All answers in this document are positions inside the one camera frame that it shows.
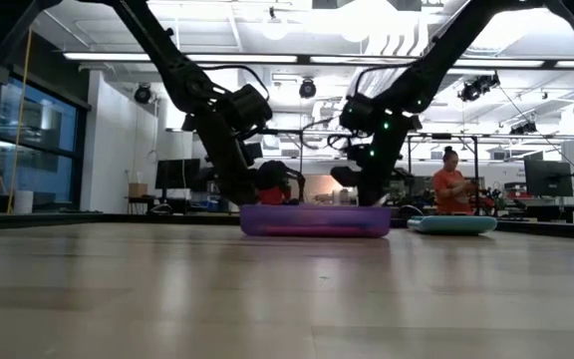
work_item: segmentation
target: floor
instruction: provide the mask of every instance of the floor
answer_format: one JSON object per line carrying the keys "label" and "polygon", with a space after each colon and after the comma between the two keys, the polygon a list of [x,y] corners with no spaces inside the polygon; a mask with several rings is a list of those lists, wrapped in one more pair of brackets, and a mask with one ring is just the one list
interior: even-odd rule
{"label": "floor", "polygon": [[574,359],[574,240],[0,230],[0,358]]}

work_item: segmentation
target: black robotic arm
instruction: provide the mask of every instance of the black robotic arm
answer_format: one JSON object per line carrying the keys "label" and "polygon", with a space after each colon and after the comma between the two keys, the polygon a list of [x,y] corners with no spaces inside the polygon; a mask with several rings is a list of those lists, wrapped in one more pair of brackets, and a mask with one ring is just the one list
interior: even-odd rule
{"label": "black robotic arm", "polygon": [[335,168],[340,184],[358,187],[360,205],[373,205],[385,194],[396,160],[409,131],[419,130],[417,114],[426,110],[455,61],[475,40],[494,15],[503,11],[548,7],[574,29],[574,0],[470,0],[430,51],[413,62],[384,92],[370,99],[357,93],[347,98],[340,124],[373,135],[369,145],[348,151],[362,168],[353,172]]}

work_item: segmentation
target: woman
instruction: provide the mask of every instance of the woman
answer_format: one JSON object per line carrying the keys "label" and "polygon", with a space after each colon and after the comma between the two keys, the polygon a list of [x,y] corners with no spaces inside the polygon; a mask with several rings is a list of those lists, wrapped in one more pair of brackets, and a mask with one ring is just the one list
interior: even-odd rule
{"label": "woman", "polygon": [[[298,181],[298,199],[292,199],[289,179]],[[269,161],[254,174],[254,185],[261,204],[298,204],[304,201],[305,178],[280,161]]]}
{"label": "woman", "polygon": [[442,214],[472,214],[468,203],[471,182],[464,179],[462,173],[456,169],[459,161],[457,152],[451,146],[446,147],[442,161],[444,166],[433,175],[433,186],[437,196],[437,212]]}

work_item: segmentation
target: white wall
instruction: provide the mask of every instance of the white wall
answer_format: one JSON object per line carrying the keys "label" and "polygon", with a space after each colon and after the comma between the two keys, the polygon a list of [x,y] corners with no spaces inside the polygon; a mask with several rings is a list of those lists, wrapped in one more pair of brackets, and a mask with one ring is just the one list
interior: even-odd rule
{"label": "white wall", "polygon": [[158,130],[156,151],[159,160],[191,159],[191,133],[167,132],[178,129],[185,121],[185,113],[179,111],[170,100],[158,101]]}
{"label": "white wall", "polygon": [[128,181],[154,187],[157,119],[110,86],[99,71],[90,74],[81,209],[125,213]]}

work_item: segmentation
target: cable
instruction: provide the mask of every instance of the cable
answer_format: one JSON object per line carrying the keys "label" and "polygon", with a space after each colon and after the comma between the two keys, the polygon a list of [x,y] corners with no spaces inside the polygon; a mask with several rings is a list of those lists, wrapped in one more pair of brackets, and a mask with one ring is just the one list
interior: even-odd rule
{"label": "cable", "polygon": [[17,174],[17,160],[19,159],[19,138],[21,137],[21,121],[24,114],[26,98],[26,81],[28,80],[28,64],[30,63],[30,46],[32,45],[32,29],[28,29],[28,43],[26,44],[26,59],[24,64],[24,77],[21,82],[21,103],[19,104],[19,118],[17,119],[17,139],[15,140],[15,155],[12,163],[12,176],[10,177],[10,194],[8,195],[8,211],[12,213],[12,196],[15,192],[15,176]]}
{"label": "cable", "polygon": [[267,87],[265,86],[265,84],[262,82],[262,80],[260,80],[260,77],[258,76],[258,74],[256,74],[256,72],[254,70],[250,69],[247,66],[244,66],[244,65],[221,65],[221,66],[213,66],[213,67],[201,67],[201,69],[203,69],[203,71],[218,71],[218,70],[227,70],[227,69],[238,69],[238,70],[246,71],[249,74],[251,74],[251,76],[253,76],[254,79],[256,79],[256,81],[263,88],[265,93],[267,93],[267,97],[265,97],[265,101],[269,101],[269,90],[267,90]]}
{"label": "cable", "polygon": [[154,119],[155,122],[151,127],[151,150],[145,155],[145,159],[149,161],[151,155],[154,156],[153,164],[158,163],[158,151],[156,145],[158,144],[158,100],[154,102]]}
{"label": "cable", "polygon": [[180,173],[183,176],[183,191],[187,188],[187,181],[185,180],[185,160],[180,160]]}
{"label": "cable", "polygon": [[392,64],[392,65],[382,65],[382,66],[375,66],[366,70],[363,70],[359,75],[358,75],[358,79],[356,80],[356,89],[354,90],[354,96],[360,94],[360,82],[363,79],[363,76],[365,76],[365,74],[373,72],[373,71],[380,71],[380,70],[387,70],[387,69],[401,69],[401,68],[407,68],[411,65],[413,65],[414,63],[416,63],[418,60],[415,61],[410,61],[404,64]]}
{"label": "cable", "polygon": [[[303,128],[300,129],[300,130],[301,130],[301,131],[305,131],[305,130],[307,130],[307,129],[313,128],[314,126],[329,124],[330,122],[334,121],[335,119],[338,119],[338,116],[334,116],[334,117],[331,117],[331,118],[328,118],[328,119],[324,119],[324,120],[320,120],[320,121],[313,122],[313,123],[311,123],[311,124],[309,124],[309,125],[303,127]],[[322,148],[319,148],[319,147],[317,147],[317,146],[309,145],[304,139],[301,141],[301,144],[302,144],[302,146],[306,147],[306,148],[309,149],[309,150],[323,150],[323,149],[329,147],[329,142],[327,143],[327,146],[322,147]]]}

